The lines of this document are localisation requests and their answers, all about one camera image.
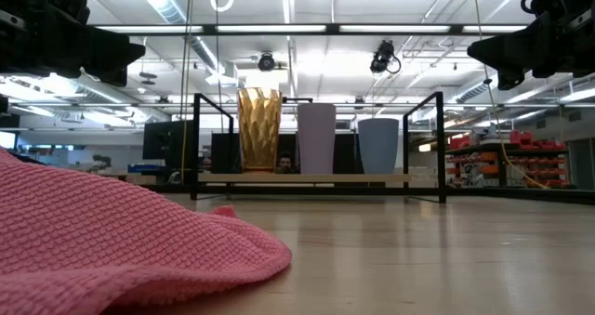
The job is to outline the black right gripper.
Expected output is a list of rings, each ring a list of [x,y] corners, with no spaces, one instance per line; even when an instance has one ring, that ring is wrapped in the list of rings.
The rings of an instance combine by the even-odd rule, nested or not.
[[[535,78],[593,74],[594,0],[532,0],[532,10],[537,19],[524,29],[468,47],[470,57],[497,70],[497,88],[515,88],[529,71]],[[543,34],[549,39],[544,61]]]

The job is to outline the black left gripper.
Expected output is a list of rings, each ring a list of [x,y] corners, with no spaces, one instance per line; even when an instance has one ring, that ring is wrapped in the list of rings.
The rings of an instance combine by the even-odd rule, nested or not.
[[[85,27],[87,0],[1,0],[1,73],[48,76],[68,67],[58,60],[69,29]],[[87,72],[103,72],[102,83],[127,86],[127,66],[143,57],[146,47],[126,34],[89,27]]]

